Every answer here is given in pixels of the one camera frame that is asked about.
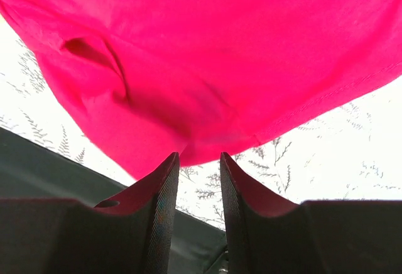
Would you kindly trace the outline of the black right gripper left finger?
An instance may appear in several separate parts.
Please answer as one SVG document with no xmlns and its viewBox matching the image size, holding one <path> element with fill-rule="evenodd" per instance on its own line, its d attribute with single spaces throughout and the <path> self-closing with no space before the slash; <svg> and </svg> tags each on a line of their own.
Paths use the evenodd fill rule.
<svg viewBox="0 0 402 274">
<path fill-rule="evenodd" d="M 88 207 L 73 199 L 1 201 L 2 273 L 166 273 L 179 156 Z"/>
</svg>

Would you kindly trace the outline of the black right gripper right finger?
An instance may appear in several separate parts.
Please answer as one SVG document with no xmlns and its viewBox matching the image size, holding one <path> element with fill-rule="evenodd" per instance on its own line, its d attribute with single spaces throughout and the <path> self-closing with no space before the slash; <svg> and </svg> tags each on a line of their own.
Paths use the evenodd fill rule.
<svg viewBox="0 0 402 274">
<path fill-rule="evenodd" d="M 227 154 L 220 183 L 230 273 L 400 273 L 401 202 L 295 204 Z"/>
</svg>

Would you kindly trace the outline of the magenta t shirt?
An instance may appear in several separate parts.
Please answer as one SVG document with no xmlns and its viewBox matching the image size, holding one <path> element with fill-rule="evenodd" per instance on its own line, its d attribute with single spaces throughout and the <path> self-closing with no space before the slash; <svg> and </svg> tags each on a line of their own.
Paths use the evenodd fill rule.
<svg viewBox="0 0 402 274">
<path fill-rule="evenodd" d="M 1 0 L 57 101 L 136 179 L 263 145 L 401 75 L 401 0 Z"/>
</svg>

